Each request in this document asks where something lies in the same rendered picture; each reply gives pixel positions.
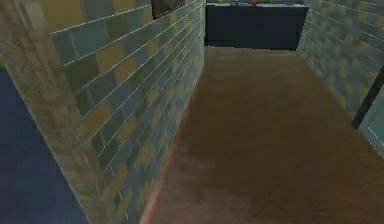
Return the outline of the dark blue cabinet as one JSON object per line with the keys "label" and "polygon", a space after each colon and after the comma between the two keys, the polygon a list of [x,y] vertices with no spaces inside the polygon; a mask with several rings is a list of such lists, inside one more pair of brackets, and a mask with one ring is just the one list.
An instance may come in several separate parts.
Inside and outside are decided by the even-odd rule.
{"label": "dark blue cabinet", "polygon": [[215,47],[294,51],[308,11],[303,4],[208,3],[204,42]]}

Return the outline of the pale door with black frame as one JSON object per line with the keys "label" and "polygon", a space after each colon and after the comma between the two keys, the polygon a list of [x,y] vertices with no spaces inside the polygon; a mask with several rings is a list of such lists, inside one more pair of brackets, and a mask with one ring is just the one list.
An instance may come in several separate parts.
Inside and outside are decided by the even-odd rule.
{"label": "pale door with black frame", "polygon": [[384,160],[384,65],[355,114],[352,126],[364,135]]}

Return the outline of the dark framed wall picture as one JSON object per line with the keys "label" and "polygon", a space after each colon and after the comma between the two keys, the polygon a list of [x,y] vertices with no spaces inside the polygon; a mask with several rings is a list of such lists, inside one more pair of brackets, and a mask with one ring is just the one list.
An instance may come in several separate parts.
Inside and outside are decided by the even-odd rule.
{"label": "dark framed wall picture", "polygon": [[159,19],[185,5],[186,0],[151,0],[153,19]]}

